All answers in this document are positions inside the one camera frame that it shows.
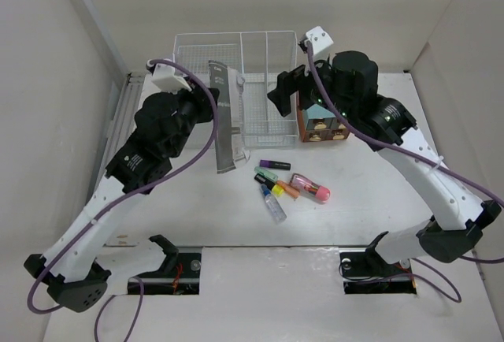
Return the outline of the grey setup guide booklet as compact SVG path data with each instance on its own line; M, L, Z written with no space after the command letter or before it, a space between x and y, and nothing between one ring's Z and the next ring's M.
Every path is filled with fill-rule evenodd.
M215 140L217 173L223 174L235 169L232 146L232 112L228 82L228 67L218 61L209 61L211 88L219 91L217 98L218 129Z

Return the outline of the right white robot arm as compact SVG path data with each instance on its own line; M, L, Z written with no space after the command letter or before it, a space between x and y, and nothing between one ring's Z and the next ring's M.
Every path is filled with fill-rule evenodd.
M356 137L394 166L427 204L429 220L399 232L382 232L365 249L370 275L402 260L428 255L443 263L465 258L501 213L501 200L482 200L475 184L451 172L429 146L416 119L400 101L378 92L378 66L366 54L344 51L300 65L276 78L269 100L282 116L299 105L331 110Z

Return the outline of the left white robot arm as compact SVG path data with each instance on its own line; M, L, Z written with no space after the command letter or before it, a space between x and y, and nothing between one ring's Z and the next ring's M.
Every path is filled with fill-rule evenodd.
M52 247L24 262L34 285L46 286L54 310L90 309L118 276L155 272L164 277L174 271L179 250L160 234L111 259L99 253L131 209L177 175L171 161L180 156L195 126L217 123L219 94L216 88L195 85L144 100L134 116L135 129L106 166L79 216Z

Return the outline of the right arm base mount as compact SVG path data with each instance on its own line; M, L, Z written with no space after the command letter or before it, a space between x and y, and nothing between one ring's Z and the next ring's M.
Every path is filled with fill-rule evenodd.
M386 263L364 249L346 249L339 253L339 274L346 295L416 295L409 262Z

